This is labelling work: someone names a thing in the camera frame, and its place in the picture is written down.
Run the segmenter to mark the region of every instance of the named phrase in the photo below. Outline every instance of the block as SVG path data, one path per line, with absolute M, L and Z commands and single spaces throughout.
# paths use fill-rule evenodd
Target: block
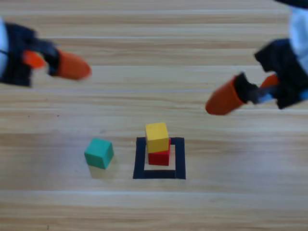
M 171 139 L 169 139 L 169 148 L 167 151 L 148 153 L 150 165 L 169 166 Z
M 107 169 L 114 156 L 112 143 L 94 138 L 87 147 L 84 155 L 88 165 Z
M 148 153 L 168 150 L 169 135 L 165 123 L 147 124 L 145 126 L 145 135 Z

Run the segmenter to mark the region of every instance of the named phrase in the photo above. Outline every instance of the black tape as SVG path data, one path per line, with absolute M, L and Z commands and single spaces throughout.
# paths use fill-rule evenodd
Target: black tape
M 134 179 L 186 179 L 185 140 L 171 138 L 171 145 L 175 145 L 175 170 L 144 170 L 146 139 L 138 137 L 136 141 L 136 157 Z

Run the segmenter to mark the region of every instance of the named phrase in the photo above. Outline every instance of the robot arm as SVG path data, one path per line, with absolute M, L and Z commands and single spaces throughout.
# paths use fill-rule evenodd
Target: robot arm
M 4 84 L 30 87 L 33 70 L 45 65 L 51 77 L 78 81 L 91 74 L 81 57 L 58 49 L 18 24 L 0 21 L 0 51 L 0 82 Z
M 289 6 L 308 9 L 308 0 L 275 0 L 275 1 Z

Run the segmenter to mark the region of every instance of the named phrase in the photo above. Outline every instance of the wood grain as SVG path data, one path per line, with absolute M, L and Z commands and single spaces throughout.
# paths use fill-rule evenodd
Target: wood grain
M 204 110 L 241 71 L 261 84 L 253 54 L 288 36 L 286 7 L 0 0 L 0 13 L 93 68 L 82 83 L 38 71 L 31 89 L 0 86 L 0 230 L 308 229 L 307 103 L 246 105 L 227 117 Z M 187 179 L 133 180 L 136 138 L 161 121 L 185 138 Z M 85 162 L 94 137 L 114 145 L 107 170 Z

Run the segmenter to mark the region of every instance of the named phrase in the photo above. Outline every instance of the yellow cube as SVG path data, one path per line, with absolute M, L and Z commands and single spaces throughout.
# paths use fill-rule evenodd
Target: yellow cube
M 157 153 L 169 149 L 169 135 L 165 123 L 147 124 L 145 126 L 148 153 Z

